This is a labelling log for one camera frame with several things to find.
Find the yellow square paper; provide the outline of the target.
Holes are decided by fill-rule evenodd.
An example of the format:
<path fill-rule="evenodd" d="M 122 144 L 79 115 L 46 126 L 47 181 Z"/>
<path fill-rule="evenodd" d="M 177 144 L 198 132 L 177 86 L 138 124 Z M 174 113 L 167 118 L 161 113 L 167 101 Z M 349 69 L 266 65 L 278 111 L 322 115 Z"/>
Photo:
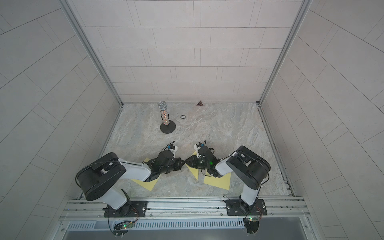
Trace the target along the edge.
<path fill-rule="evenodd" d="M 195 156 L 195 160 L 197 159 L 197 152 L 195 151 L 192 156 Z M 190 170 L 190 172 L 192 173 L 192 175 L 195 177 L 195 179 L 198 181 L 199 180 L 199 170 L 196 169 L 196 168 L 190 168 L 188 166 L 188 169 Z"/>

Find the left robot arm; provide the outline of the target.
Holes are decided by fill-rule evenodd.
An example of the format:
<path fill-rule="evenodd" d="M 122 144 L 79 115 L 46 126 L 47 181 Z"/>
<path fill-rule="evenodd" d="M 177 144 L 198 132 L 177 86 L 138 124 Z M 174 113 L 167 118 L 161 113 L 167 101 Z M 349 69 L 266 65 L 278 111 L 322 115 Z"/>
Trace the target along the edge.
<path fill-rule="evenodd" d="M 163 150 L 157 158 L 138 164 L 124 161 L 115 153 L 108 153 L 79 170 L 75 180 L 87 201 L 100 200 L 112 209 L 119 210 L 128 203 L 129 197 L 124 190 L 114 187 L 116 182 L 120 179 L 152 182 L 161 174 L 179 171 L 185 161 L 176 158 L 175 154 L 175 149 Z"/>

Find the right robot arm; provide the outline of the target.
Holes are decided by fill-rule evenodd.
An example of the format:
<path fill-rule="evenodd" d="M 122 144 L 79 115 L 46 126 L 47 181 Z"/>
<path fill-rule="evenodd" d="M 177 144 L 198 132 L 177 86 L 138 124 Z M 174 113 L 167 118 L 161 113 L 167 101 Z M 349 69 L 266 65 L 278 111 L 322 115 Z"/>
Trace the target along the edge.
<path fill-rule="evenodd" d="M 196 154 L 186 160 L 186 164 L 198 170 L 205 170 L 208 177 L 221 178 L 235 173 L 244 186 L 240 203 L 252 207 L 259 198 L 259 192 L 269 178 L 271 165 L 245 146 L 240 146 L 226 158 L 218 159 L 215 150 L 199 143 L 195 145 Z"/>

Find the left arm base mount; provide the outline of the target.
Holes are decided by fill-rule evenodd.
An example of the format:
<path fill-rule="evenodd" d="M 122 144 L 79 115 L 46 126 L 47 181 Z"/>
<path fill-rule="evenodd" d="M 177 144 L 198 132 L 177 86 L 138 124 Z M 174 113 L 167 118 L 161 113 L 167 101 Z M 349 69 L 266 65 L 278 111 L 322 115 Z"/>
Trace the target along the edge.
<path fill-rule="evenodd" d="M 110 189 L 101 200 L 107 204 L 103 208 L 105 218 L 144 217 L 148 207 L 148 201 L 132 201 L 123 190 Z"/>

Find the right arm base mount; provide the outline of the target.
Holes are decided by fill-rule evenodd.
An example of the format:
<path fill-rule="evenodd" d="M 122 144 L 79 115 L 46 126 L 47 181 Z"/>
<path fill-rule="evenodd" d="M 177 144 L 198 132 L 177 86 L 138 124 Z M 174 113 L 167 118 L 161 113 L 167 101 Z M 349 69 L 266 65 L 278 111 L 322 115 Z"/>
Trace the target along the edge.
<path fill-rule="evenodd" d="M 268 214 L 266 204 L 263 199 L 256 199 L 251 206 L 247 205 L 241 198 L 229 199 L 223 196 L 223 201 L 226 204 L 228 216 L 266 216 Z"/>

